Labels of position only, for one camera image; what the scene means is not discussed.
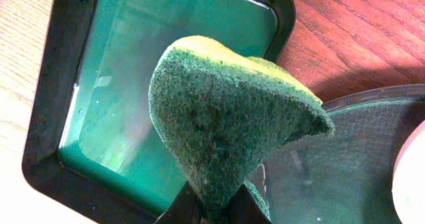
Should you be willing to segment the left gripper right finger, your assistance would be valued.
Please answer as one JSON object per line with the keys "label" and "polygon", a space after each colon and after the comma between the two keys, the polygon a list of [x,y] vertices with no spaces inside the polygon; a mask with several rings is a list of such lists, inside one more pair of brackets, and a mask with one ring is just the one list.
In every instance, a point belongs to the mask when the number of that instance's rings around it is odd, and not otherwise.
{"label": "left gripper right finger", "polygon": [[229,224],[272,224],[244,184],[231,197],[225,209],[225,219]]}

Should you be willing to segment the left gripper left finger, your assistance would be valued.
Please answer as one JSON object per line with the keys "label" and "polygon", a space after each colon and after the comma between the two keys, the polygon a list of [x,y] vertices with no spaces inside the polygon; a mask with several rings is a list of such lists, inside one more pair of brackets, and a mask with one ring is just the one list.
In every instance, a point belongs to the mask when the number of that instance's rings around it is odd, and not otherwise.
{"label": "left gripper left finger", "polygon": [[154,224],[200,224],[201,219],[202,204],[187,181],[171,206]]}

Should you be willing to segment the green yellow sponge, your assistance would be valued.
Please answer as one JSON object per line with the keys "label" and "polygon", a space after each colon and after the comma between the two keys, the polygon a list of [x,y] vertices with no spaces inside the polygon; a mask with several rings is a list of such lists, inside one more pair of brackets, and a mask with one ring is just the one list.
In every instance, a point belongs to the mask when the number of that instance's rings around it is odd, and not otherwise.
{"label": "green yellow sponge", "polygon": [[165,49],[148,100],[159,137],[216,223],[272,152],[335,131],[321,100],[289,72],[198,35]]}

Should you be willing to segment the white plate top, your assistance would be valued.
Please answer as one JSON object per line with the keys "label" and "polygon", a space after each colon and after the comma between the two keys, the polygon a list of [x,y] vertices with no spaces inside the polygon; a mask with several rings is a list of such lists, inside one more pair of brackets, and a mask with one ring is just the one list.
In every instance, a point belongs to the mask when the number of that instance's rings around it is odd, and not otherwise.
{"label": "white plate top", "polygon": [[424,224],[424,123],[409,135],[397,155],[392,200],[403,224]]}

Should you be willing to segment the black round tray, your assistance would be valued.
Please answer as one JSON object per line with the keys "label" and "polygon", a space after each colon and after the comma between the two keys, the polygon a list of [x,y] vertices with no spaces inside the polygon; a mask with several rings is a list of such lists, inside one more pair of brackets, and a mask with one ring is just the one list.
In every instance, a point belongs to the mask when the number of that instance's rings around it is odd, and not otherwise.
{"label": "black round tray", "polygon": [[424,86],[391,86],[324,104],[334,135],[308,136],[270,155],[250,180],[273,223],[398,223],[392,172],[424,120]]}

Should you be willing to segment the black rectangular water tray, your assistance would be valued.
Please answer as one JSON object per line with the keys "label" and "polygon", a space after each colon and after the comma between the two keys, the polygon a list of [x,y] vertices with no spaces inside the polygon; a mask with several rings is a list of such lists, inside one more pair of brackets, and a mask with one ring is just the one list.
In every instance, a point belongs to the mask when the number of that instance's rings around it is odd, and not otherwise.
{"label": "black rectangular water tray", "polygon": [[54,0],[22,161],[35,190],[98,223],[153,223],[185,183],[149,117],[162,52],[190,35],[276,61],[293,0]]}

